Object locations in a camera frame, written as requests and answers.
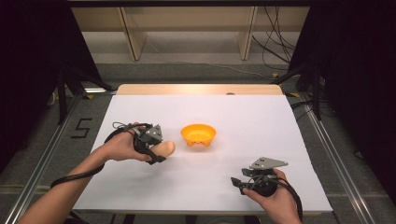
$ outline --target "gray carpet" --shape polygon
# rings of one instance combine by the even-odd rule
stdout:
[[[270,83],[273,73],[284,72],[267,68],[261,64],[239,64],[232,68],[245,71],[244,73],[230,69],[220,68],[209,64],[97,64],[103,81],[114,87],[122,83]],[[284,92],[296,92],[294,85],[298,77],[293,77],[281,85]],[[46,191],[48,185],[56,178],[65,175],[91,151],[93,141],[98,132],[101,121],[106,113],[111,95],[96,94],[91,99],[79,101],[76,110],[71,116],[56,153],[48,169],[44,173],[39,189],[33,198],[34,202]],[[301,101],[301,98],[288,98],[291,104]],[[321,103],[323,124],[331,136],[353,180],[369,205],[377,223],[396,223],[396,209],[381,185],[376,180],[370,168],[363,160],[354,156],[353,142],[350,140],[343,125],[332,112],[331,106]],[[319,180],[332,204],[334,214],[322,214],[315,217],[304,217],[304,223],[360,223],[350,200],[348,199],[338,176],[330,162],[313,125],[303,106],[294,109],[297,123],[301,129],[303,139]],[[7,213],[15,203],[21,188],[28,181],[41,154],[50,141],[56,129],[59,116],[57,104],[52,105],[43,114],[40,122],[35,126],[35,131],[26,141],[27,147],[20,150],[13,158],[7,169],[0,176],[0,222],[4,222]],[[90,128],[85,138],[84,131],[76,130],[78,122]],[[83,214],[91,223],[110,223],[112,214]],[[122,223],[123,214],[115,216],[114,223]],[[269,218],[264,218],[265,223],[273,223]]]

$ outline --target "forearm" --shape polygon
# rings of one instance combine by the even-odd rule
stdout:
[[[106,160],[106,149],[99,147],[68,175],[89,172]],[[64,223],[90,180],[87,177],[55,186],[29,208],[19,223]]]

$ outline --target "floor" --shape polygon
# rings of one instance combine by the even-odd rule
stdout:
[[[283,34],[292,45],[298,35]],[[251,43],[248,60],[241,61],[233,33],[149,33],[144,52],[137,62],[130,60],[122,33],[84,33],[84,36],[102,79],[112,86],[122,83],[270,83],[276,76],[285,74],[284,69],[288,68],[287,63],[272,53],[262,53],[262,47],[256,41]],[[254,36],[262,44],[267,40],[266,34]],[[267,48],[287,58],[274,41],[270,40]],[[292,77],[281,85],[291,105],[310,97],[310,91],[295,90],[297,80],[298,76]],[[56,95],[54,99],[53,102],[49,100],[48,111],[26,140],[26,148],[15,155],[0,176],[0,222],[7,221],[9,212],[31,182],[30,176],[36,174],[35,168],[49,147],[55,148],[54,152],[49,155],[46,169],[37,179],[32,198],[28,200],[30,203],[49,189],[53,179],[63,176],[88,155],[111,93],[92,93],[78,100],[70,97],[69,104],[74,107],[64,130],[59,130],[57,125]],[[333,213],[306,216],[304,223],[396,223],[395,205],[364,160],[354,154],[357,149],[327,104],[325,94],[321,96],[321,121],[310,111],[310,105],[296,106],[293,111],[314,169],[334,209]],[[85,138],[76,138],[81,135],[76,131],[81,119],[87,122],[90,130]],[[53,143],[51,137],[57,132],[62,137]],[[90,223],[123,223],[125,218],[123,214],[81,215]],[[263,217],[262,223],[273,222]]]

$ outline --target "orange bowl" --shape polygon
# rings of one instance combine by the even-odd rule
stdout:
[[[180,133],[187,146],[192,147],[195,144],[202,144],[208,147],[216,135],[216,130],[207,124],[197,123],[184,127]]]

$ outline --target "white table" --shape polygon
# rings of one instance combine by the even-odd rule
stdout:
[[[160,124],[164,140],[173,140],[176,152],[153,165],[140,161],[108,162],[74,209],[259,215],[262,208],[241,195],[231,177],[248,181],[241,169],[264,156],[289,163],[279,169],[298,192],[305,214],[332,211],[284,95],[116,95],[92,148],[102,145],[114,131],[114,121]],[[184,142],[180,130],[192,123],[206,123],[217,130],[209,147],[188,147]]]

